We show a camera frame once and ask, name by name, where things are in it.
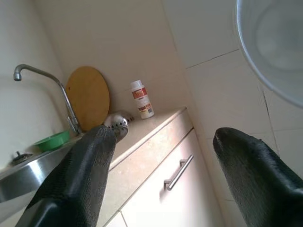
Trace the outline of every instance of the white bottle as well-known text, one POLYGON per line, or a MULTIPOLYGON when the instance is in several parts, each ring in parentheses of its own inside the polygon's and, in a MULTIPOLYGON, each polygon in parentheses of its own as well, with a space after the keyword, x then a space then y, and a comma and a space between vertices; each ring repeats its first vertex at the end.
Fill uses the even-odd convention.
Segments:
POLYGON ((155 112, 142 82, 140 80, 134 81, 131 83, 131 87, 141 118, 146 119, 154 116, 155 112))

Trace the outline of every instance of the drawer handle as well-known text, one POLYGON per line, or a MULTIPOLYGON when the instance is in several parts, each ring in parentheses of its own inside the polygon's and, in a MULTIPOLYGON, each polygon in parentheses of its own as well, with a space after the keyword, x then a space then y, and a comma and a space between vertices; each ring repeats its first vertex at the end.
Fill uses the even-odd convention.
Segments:
POLYGON ((188 167, 189 163, 193 160, 194 156, 191 155, 189 156, 189 158, 186 160, 180 160, 180 170, 177 172, 177 174, 174 176, 174 178, 172 180, 165 180, 164 181, 164 186, 166 186, 167 190, 171 191, 173 189, 173 187, 175 186, 175 184, 177 183, 177 181, 179 180, 179 178, 182 176, 182 174, 184 173, 184 171, 186 170, 186 168, 188 167))

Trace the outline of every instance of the faucet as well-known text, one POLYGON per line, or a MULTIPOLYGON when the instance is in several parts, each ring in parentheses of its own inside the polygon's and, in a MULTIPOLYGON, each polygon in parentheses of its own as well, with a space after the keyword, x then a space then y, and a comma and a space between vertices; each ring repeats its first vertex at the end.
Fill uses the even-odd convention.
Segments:
POLYGON ((52 74, 50 74, 48 72, 45 72, 45 71, 42 71, 40 69, 34 68, 34 67, 30 66, 30 65, 26 65, 26 64, 20 64, 20 65, 18 65, 15 68, 15 72, 14 72, 14 80, 15 81, 21 81, 22 80, 22 76, 21 76, 21 71, 22 70, 29 70, 29 71, 38 73, 40 75, 46 76, 46 77, 52 79, 53 81, 55 81, 56 84, 59 85, 59 87, 60 87, 60 89, 61 89, 61 91, 63 93, 67 109, 68 109, 68 111, 69 111, 69 113, 71 115, 71 118, 68 116, 67 120, 68 120, 68 122, 69 122, 69 124, 71 126, 71 129, 77 135, 80 135, 82 133, 81 127, 79 125, 78 119, 76 118, 75 112, 72 109, 71 103, 70 103, 70 101, 69 101, 69 99, 67 97, 67 94, 65 92, 65 89, 64 89, 64 86, 62 85, 62 83, 55 76, 53 76, 52 74))

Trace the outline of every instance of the cabinet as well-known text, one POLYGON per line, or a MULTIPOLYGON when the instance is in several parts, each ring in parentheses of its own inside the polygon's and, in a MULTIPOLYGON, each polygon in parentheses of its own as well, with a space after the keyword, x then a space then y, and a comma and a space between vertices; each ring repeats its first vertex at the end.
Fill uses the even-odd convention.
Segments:
POLYGON ((201 154, 195 131, 168 155, 122 207, 128 227, 223 227, 223 218, 201 154), (194 156, 171 191, 180 160, 194 156))
POLYGON ((105 227, 127 227, 120 212, 116 213, 113 219, 105 227))

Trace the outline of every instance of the wall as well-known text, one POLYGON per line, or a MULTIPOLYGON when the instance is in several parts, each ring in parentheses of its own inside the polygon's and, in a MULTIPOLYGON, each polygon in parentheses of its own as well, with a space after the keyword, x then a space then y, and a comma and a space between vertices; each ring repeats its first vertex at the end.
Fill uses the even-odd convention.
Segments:
POLYGON ((246 226, 215 156, 219 127, 234 127, 263 139, 303 177, 303 110, 264 88, 233 34, 235 0, 163 0, 208 147, 203 152, 228 227, 246 226))
POLYGON ((66 77, 89 65, 102 72, 111 111, 138 112, 130 83, 141 79, 155 111, 185 106, 184 69, 160 0, 35 0, 66 77))
POLYGON ((30 64, 63 79, 54 52, 31 0, 0 1, 0 169, 16 151, 32 151, 31 144, 63 129, 66 108, 60 90, 47 78, 14 68, 30 64))

